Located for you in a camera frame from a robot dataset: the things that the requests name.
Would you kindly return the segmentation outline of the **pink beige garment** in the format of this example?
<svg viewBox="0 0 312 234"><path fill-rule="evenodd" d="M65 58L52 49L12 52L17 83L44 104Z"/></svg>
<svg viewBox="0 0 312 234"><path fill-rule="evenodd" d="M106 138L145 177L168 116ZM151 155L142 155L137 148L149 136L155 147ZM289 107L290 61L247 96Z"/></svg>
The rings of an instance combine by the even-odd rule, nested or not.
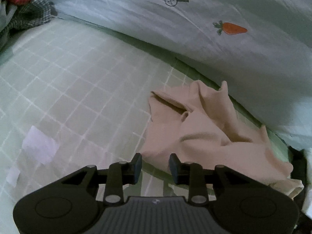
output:
<svg viewBox="0 0 312 234"><path fill-rule="evenodd" d="M278 159L264 126L250 128L237 117L227 83L218 90L194 81L153 91L151 120L141 149L145 162L169 171L175 153L183 162L212 169L225 165L294 198L302 181L291 179L293 165Z"/></svg>

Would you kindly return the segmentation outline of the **light blue carrot-print duvet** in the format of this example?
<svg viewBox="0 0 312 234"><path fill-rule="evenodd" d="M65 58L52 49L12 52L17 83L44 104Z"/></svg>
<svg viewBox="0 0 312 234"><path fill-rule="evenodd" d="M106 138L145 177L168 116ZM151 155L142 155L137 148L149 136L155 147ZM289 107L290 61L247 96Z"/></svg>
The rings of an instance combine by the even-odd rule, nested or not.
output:
<svg viewBox="0 0 312 234"><path fill-rule="evenodd" d="M311 147L311 0L49 0L174 52L290 146Z"/></svg>

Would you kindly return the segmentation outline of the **grey checked cloth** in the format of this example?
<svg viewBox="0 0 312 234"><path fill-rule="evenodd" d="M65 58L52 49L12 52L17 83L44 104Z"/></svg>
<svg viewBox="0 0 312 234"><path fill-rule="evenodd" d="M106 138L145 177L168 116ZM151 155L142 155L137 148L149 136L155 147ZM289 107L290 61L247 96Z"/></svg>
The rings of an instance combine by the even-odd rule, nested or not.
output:
<svg viewBox="0 0 312 234"><path fill-rule="evenodd" d="M4 27L1 26L1 49L13 33L39 27L52 19L48 0L31 0L25 5L13 5L12 9L8 22Z"/></svg>

